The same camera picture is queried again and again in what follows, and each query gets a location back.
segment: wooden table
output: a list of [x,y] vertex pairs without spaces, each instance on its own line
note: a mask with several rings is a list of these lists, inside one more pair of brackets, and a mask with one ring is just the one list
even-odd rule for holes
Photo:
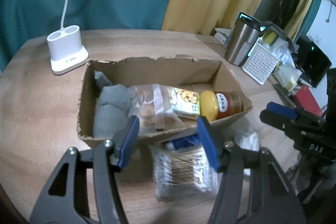
[[[204,54],[212,54],[212,50],[220,56],[224,54],[224,48],[217,40],[203,35],[149,30],[101,30],[81,34],[93,59],[111,60],[116,54],[122,57],[129,56],[130,52],[137,56],[137,49],[145,41],[167,46],[167,54],[185,54],[179,52],[181,41],[199,48]],[[240,68],[228,63],[227,66],[251,99],[254,109],[223,131],[226,134],[236,128],[256,131],[261,144],[272,151],[286,170],[297,155],[293,142],[259,119],[260,111],[268,102],[281,102],[278,94],[269,81],[259,85]],[[53,75],[46,37],[40,37],[27,41],[1,76],[0,183],[26,219],[29,219],[43,185],[66,149],[70,146],[79,150],[89,148],[76,133],[84,70],[85,66],[82,66],[62,76]],[[150,168],[134,173],[132,168],[135,165],[136,162],[131,163],[118,177],[121,199],[130,223],[207,222],[212,201],[199,198],[158,202]],[[97,219],[92,172],[88,174],[88,190],[91,216]]]

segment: clamp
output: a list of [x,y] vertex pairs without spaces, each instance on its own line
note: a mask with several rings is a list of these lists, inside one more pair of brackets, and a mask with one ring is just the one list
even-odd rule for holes
[[294,148],[328,163],[336,161],[336,138],[325,119],[300,108],[289,108],[274,102],[260,113],[260,120],[284,131],[294,141]]
[[[241,149],[224,141],[205,117],[197,120],[198,134],[209,164],[223,172],[208,224],[305,223],[305,216],[281,167],[267,148],[259,152]],[[31,214],[31,224],[128,224],[115,172],[127,166],[139,132],[139,119],[132,117],[112,139],[90,150],[71,147],[43,187]],[[86,169],[93,169],[99,222],[89,214]],[[243,171],[251,169],[247,214],[238,218]]]

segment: white wall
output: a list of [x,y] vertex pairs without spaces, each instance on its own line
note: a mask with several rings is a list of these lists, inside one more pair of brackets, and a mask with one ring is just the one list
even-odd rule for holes
[[[336,7],[333,5],[330,20],[327,23],[331,2],[322,0],[316,18],[309,29],[307,35],[311,36],[314,41],[320,37],[321,42],[318,45],[320,49],[328,56],[332,65],[336,67]],[[310,89],[320,107],[327,104],[327,78],[324,77],[316,89]]]

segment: jar label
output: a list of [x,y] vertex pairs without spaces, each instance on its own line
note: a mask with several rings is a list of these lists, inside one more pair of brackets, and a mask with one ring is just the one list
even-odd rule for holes
[[218,110],[220,112],[226,112],[227,111],[227,99],[224,96],[224,94],[217,93],[217,101],[218,101]]

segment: cardboard box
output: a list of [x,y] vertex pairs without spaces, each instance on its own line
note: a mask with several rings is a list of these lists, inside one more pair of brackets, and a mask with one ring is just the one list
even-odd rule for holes
[[[90,147],[103,139],[92,137],[96,99],[99,96],[95,84],[94,70],[102,71],[113,84],[132,85],[160,84],[184,87],[196,92],[203,90],[235,91],[243,102],[242,113],[213,121],[212,124],[227,127],[252,109],[251,101],[242,92],[239,83],[226,66],[218,59],[197,59],[189,56],[175,57],[129,57],[117,62],[89,60],[83,78],[83,87],[78,113],[78,137]],[[148,133],[138,137],[137,144],[162,141],[184,132],[190,135],[196,131],[195,120],[184,120],[186,127],[165,132]]]

